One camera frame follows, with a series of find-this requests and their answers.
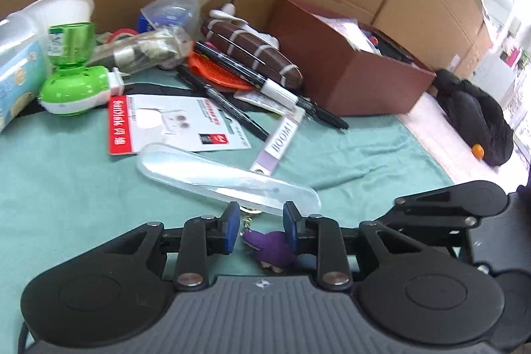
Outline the orange silicone mat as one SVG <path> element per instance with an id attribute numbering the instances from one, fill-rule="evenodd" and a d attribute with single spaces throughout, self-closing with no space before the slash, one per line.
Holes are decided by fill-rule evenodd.
<path id="1" fill-rule="evenodd" d="M 228 92 L 253 89 L 253 86 L 247 81 L 237 77 L 222 66 L 218 66 L 204 55 L 192 52 L 187 58 L 187 64 L 192 73 L 200 76 L 209 84 L 215 84 Z"/>

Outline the purple keychain figure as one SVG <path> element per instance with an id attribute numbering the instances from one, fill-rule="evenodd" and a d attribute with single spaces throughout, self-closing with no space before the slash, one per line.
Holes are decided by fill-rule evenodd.
<path id="1" fill-rule="evenodd" d="M 296 256 L 283 231 L 263 234 L 255 230 L 246 230 L 242 234 L 242 240 L 253 250 L 254 259 L 263 269 L 282 273 L 295 263 Z"/>

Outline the black cloth bundle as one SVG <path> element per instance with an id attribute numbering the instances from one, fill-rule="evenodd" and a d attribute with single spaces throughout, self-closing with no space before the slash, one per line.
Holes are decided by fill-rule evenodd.
<path id="1" fill-rule="evenodd" d="M 445 69 L 436 72 L 433 85 L 437 103 L 461 139 L 470 147 L 481 146 L 487 165 L 504 165 L 514 149 L 514 131 L 497 101 Z"/>

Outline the brown triangle pattern case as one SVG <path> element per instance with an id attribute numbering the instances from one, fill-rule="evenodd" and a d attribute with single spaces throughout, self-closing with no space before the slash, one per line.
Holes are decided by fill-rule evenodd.
<path id="1" fill-rule="evenodd" d="M 244 66 L 281 84 L 288 90 L 298 90 L 303 84 L 300 69 L 277 48 L 235 24 L 207 19 L 201 25 L 207 41 Z"/>

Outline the teal table cloth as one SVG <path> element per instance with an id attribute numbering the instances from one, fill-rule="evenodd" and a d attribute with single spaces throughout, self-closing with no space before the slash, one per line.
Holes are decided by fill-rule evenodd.
<path id="1" fill-rule="evenodd" d="M 273 172 L 314 190 L 321 213 L 342 226 L 383 215 L 404 195 L 451 184 L 439 163 L 393 116 L 351 118 L 338 130 L 305 118 Z M 166 155 L 152 168 L 112 155 L 104 107 L 75 117 L 21 115 L 1 134 L 1 350 L 13 353 L 20 298 L 43 271 L 137 226 L 178 227 L 224 203 L 205 195 L 205 171 Z"/>

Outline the clear bag blue item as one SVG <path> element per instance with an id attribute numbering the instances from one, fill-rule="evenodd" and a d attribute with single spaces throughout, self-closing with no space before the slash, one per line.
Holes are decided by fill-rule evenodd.
<path id="1" fill-rule="evenodd" d="M 137 32 L 179 26 L 193 39 L 201 28 L 201 9 L 211 0 L 156 0 L 140 9 Z"/>

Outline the blue white tissue pack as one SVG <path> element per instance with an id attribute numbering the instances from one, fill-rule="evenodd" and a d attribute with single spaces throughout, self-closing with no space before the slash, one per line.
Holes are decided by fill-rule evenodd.
<path id="1" fill-rule="evenodd" d="M 38 95 L 51 74 L 46 32 L 28 14 L 1 20 L 1 131 Z"/>

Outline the white paper bowl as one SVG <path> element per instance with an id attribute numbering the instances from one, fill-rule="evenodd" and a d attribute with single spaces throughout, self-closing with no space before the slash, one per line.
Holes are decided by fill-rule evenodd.
<path id="1" fill-rule="evenodd" d="M 94 10 L 93 0 L 37 0 L 22 12 L 47 33 L 52 26 L 88 23 Z"/>

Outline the dark red storage box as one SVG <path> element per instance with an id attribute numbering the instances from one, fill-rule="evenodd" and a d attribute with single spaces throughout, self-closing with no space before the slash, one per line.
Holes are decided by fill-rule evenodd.
<path id="1" fill-rule="evenodd" d="M 338 116 L 406 114 L 436 74 L 415 61 L 353 48 L 322 20 L 343 14 L 303 1 L 275 0 L 267 32 L 303 76 L 303 93 Z"/>

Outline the purple white BOOM tag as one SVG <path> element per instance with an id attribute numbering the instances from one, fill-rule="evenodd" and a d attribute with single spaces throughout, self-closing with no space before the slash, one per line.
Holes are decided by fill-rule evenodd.
<path id="1" fill-rule="evenodd" d="M 305 110 L 297 107 L 294 111 L 283 116 L 277 128 L 267 138 L 264 147 L 251 165 L 250 170 L 253 173 L 263 174 L 265 176 L 271 176 L 273 174 L 295 137 L 305 115 Z"/>

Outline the clear plastic toothbrush case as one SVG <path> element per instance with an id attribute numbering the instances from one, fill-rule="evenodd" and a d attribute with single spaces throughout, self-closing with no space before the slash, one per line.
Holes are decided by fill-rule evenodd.
<path id="1" fill-rule="evenodd" d="M 243 208 L 269 215 L 283 214 L 287 201 L 296 204 L 304 216 L 321 211 L 320 197 L 314 189 L 224 165 L 166 144 L 144 146 L 137 155 L 137 168 L 150 180 L 222 202 L 236 201 Z"/>

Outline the black white marker pen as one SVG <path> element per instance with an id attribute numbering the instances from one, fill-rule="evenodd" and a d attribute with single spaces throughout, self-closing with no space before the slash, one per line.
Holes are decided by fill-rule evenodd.
<path id="1" fill-rule="evenodd" d="M 287 109 L 294 109 L 298 106 L 301 107 L 301 109 L 304 109 L 304 111 L 312 118 L 317 118 L 328 124 L 330 127 L 343 130 L 349 129 L 349 124 L 347 124 L 342 118 L 320 108 L 316 103 L 307 98 L 293 94 L 281 84 L 277 84 L 270 78 L 266 78 L 257 71 L 244 66 L 232 57 L 217 50 L 217 48 L 211 47 L 204 42 L 196 41 L 193 49 L 195 52 L 204 55 L 209 60 L 225 68 L 227 71 L 230 71 L 239 78 L 252 84 L 261 94 L 280 103 Z"/>

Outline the green white mosquito repeller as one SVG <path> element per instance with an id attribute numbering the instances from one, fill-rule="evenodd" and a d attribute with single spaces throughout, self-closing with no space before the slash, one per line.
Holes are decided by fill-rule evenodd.
<path id="1" fill-rule="evenodd" d="M 95 50 L 95 25 L 91 22 L 48 28 L 48 60 L 54 72 L 39 90 L 39 104 L 58 116 L 75 116 L 105 105 L 123 94 L 118 69 L 89 66 Z"/>

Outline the red white SanDisk card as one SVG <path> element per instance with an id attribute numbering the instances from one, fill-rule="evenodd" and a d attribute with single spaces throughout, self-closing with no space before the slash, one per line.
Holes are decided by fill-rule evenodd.
<path id="1" fill-rule="evenodd" d="M 235 118 L 201 97 L 122 95 L 111 98 L 109 153 L 132 155 L 161 143 L 188 152 L 248 149 Z"/>

